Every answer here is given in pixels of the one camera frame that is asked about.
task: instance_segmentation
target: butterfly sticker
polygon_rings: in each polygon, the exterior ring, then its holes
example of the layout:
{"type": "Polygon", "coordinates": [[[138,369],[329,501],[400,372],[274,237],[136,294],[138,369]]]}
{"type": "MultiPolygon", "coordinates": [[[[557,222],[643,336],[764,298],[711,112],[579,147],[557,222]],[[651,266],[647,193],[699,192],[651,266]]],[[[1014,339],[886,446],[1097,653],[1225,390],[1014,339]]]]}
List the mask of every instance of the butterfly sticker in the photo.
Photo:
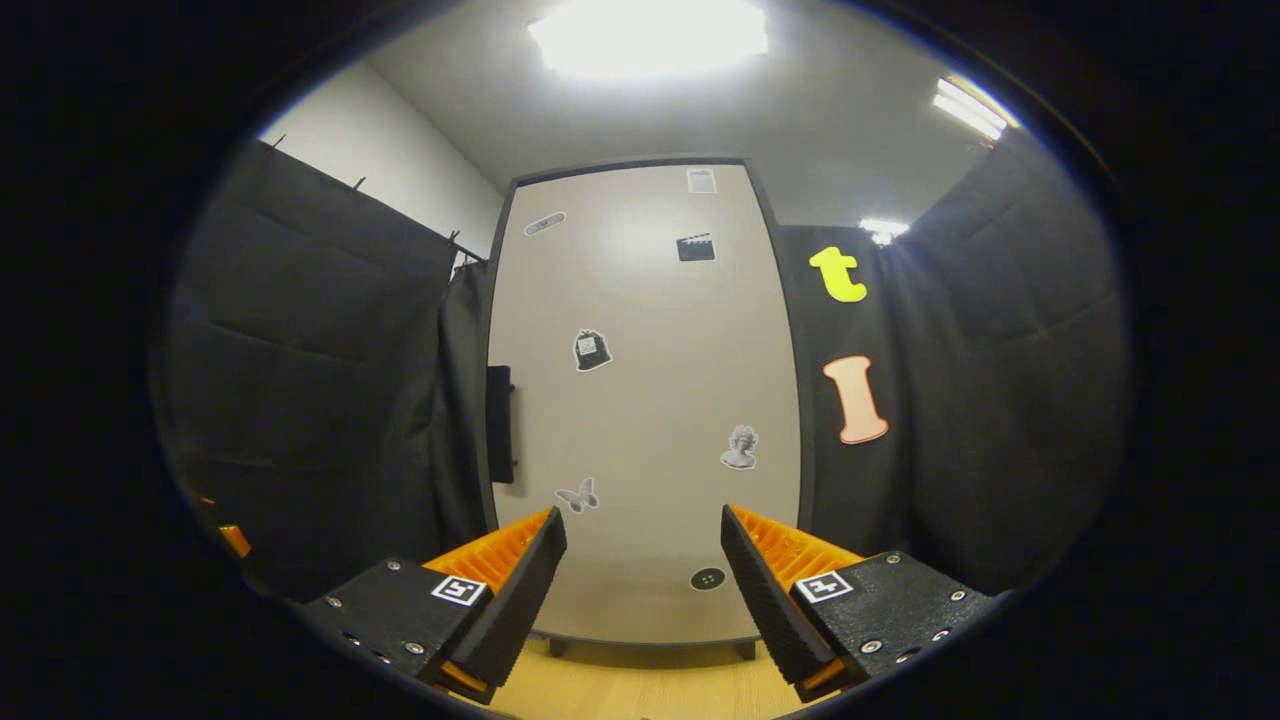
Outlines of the butterfly sticker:
{"type": "Polygon", "coordinates": [[[558,489],[556,497],[567,502],[568,509],[579,515],[582,514],[582,510],[595,510],[600,506],[600,498],[595,497],[595,478],[585,478],[582,484],[577,486],[577,492],[558,489]]]}

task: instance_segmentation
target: sticker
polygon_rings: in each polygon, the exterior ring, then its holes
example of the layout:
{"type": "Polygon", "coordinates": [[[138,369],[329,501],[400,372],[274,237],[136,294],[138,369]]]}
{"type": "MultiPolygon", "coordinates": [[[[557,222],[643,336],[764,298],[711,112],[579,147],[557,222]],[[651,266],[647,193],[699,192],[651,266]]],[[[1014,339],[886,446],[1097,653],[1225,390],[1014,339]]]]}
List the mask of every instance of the sticker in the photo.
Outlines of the sticker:
{"type": "Polygon", "coordinates": [[[457,602],[458,605],[466,605],[470,607],[475,603],[476,598],[480,597],[480,592],[484,591],[484,583],[449,575],[443,583],[431,591],[431,594],[440,600],[457,602]]]}
{"type": "Polygon", "coordinates": [[[586,373],[600,365],[613,361],[609,347],[604,342],[604,336],[595,331],[579,331],[573,338],[573,361],[577,363],[577,372],[586,373]]]}
{"type": "Polygon", "coordinates": [[[699,592],[713,591],[724,583],[724,570],[719,568],[703,568],[689,578],[689,584],[699,592]]]}
{"type": "Polygon", "coordinates": [[[556,491],[556,497],[563,500],[576,515],[581,515],[584,510],[595,510],[600,506],[600,498],[595,497],[595,478],[584,478],[577,486],[577,492],[558,489],[556,491]]]}
{"type": "Polygon", "coordinates": [[[694,260],[714,260],[716,243],[712,242],[712,233],[709,232],[704,232],[703,234],[691,234],[676,241],[676,252],[680,255],[681,263],[690,263],[694,260]]]}
{"type": "Polygon", "coordinates": [[[552,225],[558,225],[558,224],[561,224],[563,222],[564,222],[564,213],[556,213],[554,215],[547,215],[545,218],[543,218],[541,220],[538,220],[536,223],[529,223],[525,227],[525,234],[526,236],[538,234],[538,233],[543,232],[544,229],[547,229],[547,228],[549,228],[552,225]]]}
{"type": "Polygon", "coordinates": [[[716,173],[710,168],[689,169],[686,178],[689,179],[689,192],[716,192],[716,173]]]}
{"type": "Polygon", "coordinates": [[[751,470],[755,468],[755,446],[760,436],[751,425],[739,425],[728,436],[728,450],[721,455],[721,462],[732,470],[751,470]]]}
{"type": "Polygon", "coordinates": [[[849,279],[849,270],[858,266],[858,260],[851,255],[844,255],[838,247],[827,247],[809,258],[809,266],[822,270],[822,283],[827,286],[827,295],[836,300],[858,302],[867,297],[867,286],[849,279]]]}
{"type": "Polygon", "coordinates": [[[827,363],[822,374],[836,383],[840,393],[840,409],[845,414],[845,428],[840,430],[840,442],[856,445],[876,439],[888,432],[888,421],[876,411],[872,397],[872,384],[867,379],[870,359],[851,355],[827,363]]]}
{"type": "Polygon", "coordinates": [[[813,578],[796,580],[796,587],[800,588],[801,594],[809,598],[810,605],[831,600],[833,597],[840,597],[846,592],[854,591],[854,588],[846,583],[844,578],[837,575],[835,570],[831,573],[823,573],[822,575],[814,575],[813,578]]]}

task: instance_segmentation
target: door handle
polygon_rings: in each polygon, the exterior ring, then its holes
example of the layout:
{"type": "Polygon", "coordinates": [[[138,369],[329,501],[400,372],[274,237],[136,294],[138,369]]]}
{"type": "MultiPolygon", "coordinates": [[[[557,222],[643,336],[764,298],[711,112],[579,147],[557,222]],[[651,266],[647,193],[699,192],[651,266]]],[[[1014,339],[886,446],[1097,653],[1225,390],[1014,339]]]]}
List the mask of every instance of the door handle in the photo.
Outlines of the door handle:
{"type": "Polygon", "coordinates": [[[516,482],[516,460],[511,448],[511,393],[515,391],[509,365],[485,369],[485,445],[489,448],[489,480],[494,483],[516,482]]]}

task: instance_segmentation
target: ceiling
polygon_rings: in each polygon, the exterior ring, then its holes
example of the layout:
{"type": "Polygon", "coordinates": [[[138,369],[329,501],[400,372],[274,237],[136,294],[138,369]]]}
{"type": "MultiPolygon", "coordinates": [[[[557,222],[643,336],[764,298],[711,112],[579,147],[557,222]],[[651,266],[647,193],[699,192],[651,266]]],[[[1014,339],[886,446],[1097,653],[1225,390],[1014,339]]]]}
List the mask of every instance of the ceiling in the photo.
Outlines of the ceiling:
{"type": "Polygon", "coordinates": [[[527,24],[559,1],[462,3],[369,60],[498,190],[566,165],[724,152],[751,158],[781,223],[909,223],[986,152],[932,106],[947,68],[860,12],[756,0],[768,54],[602,82],[543,65],[527,24]]]}

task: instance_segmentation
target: wooden floor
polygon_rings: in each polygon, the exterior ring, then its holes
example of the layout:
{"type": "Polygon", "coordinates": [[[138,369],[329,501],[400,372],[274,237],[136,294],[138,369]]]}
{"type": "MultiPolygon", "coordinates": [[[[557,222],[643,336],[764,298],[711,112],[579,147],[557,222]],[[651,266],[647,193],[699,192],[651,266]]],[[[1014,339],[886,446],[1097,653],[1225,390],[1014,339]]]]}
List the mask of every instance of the wooden floor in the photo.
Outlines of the wooden floor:
{"type": "Polygon", "coordinates": [[[561,657],[548,646],[525,643],[489,710],[518,720],[765,720],[805,706],[759,641],[755,660],[731,644],[568,643],[561,657]]]}

